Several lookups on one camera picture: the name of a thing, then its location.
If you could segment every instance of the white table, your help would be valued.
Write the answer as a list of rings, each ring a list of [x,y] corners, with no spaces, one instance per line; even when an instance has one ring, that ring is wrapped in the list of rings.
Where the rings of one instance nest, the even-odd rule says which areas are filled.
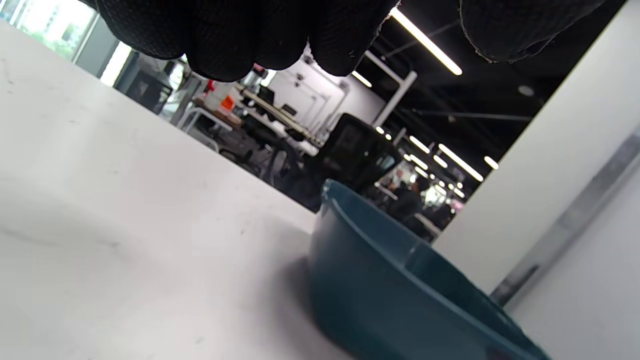
[[[381,193],[385,194],[385,196],[390,197],[393,201],[398,200],[398,196],[396,194],[394,194],[391,190],[385,188],[384,186],[380,185],[380,183],[374,183],[374,186],[378,190],[380,190]]]
[[[301,305],[313,214],[0,38],[0,359],[348,358]]]
[[[310,142],[306,140],[303,140],[301,142],[297,142],[296,140],[293,140],[291,136],[287,134],[287,128],[283,124],[279,122],[269,121],[269,119],[267,118],[267,115],[260,115],[255,111],[255,109],[251,109],[251,108],[247,109],[247,112],[249,115],[251,115],[256,120],[258,120],[261,124],[264,124],[266,127],[273,130],[273,132],[276,133],[276,135],[280,136],[281,138],[286,138],[288,140],[287,142],[289,143],[289,145],[293,146],[294,149],[302,151],[305,154],[310,156],[315,156],[320,151],[317,147],[313,146]]]
[[[237,84],[236,88],[240,91],[240,94],[243,97],[253,100],[265,111],[272,114],[279,122],[283,123],[283,125],[301,133],[309,142],[313,143],[314,146],[322,147],[324,145],[322,141],[320,141],[320,139],[316,138],[312,133],[309,132],[309,130],[300,125],[290,114],[276,109],[273,105],[258,97],[258,95],[244,89],[240,84]]]

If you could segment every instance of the white column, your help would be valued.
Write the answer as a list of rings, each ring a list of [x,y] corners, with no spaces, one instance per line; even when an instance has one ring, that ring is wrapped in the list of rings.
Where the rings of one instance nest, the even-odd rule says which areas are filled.
[[[640,124],[629,0],[434,248],[490,293]]]
[[[640,168],[630,172],[511,310],[554,360],[640,359]]]

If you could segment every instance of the black glove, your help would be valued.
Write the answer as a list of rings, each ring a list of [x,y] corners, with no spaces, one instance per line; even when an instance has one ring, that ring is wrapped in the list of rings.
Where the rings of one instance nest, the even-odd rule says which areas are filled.
[[[282,70],[307,44],[327,72],[347,76],[398,0],[83,0],[113,34],[159,59],[187,54],[197,73],[235,81],[254,63]]]
[[[113,34],[149,56],[184,53],[197,73],[235,81],[254,63],[282,70],[307,41],[335,76],[358,65],[398,0],[81,0]],[[536,54],[604,0],[461,0],[461,23],[490,61]]]
[[[489,61],[538,54],[553,38],[604,0],[462,0],[461,24]]]

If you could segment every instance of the black chair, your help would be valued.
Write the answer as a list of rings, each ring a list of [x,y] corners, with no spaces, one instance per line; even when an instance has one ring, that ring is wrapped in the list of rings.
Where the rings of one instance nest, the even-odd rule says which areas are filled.
[[[273,148],[279,143],[280,138],[278,135],[253,116],[246,115],[243,117],[243,120],[244,123],[242,129],[244,133],[257,144],[258,151],[263,150],[267,145]],[[251,172],[253,175],[264,177],[263,168],[253,161],[253,150],[249,150],[241,154],[230,149],[223,148],[220,150],[220,154],[245,170]]]
[[[357,193],[364,193],[401,158],[394,145],[370,125],[343,114],[318,154],[305,159],[302,168],[291,165],[289,172],[276,181],[276,187],[308,209],[317,211],[325,180],[333,179]]]

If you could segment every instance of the teal plastic container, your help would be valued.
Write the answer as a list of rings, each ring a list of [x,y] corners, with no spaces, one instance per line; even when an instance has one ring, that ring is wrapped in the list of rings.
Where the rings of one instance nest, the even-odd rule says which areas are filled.
[[[547,360],[427,243],[335,181],[309,254],[318,326],[361,360]]]

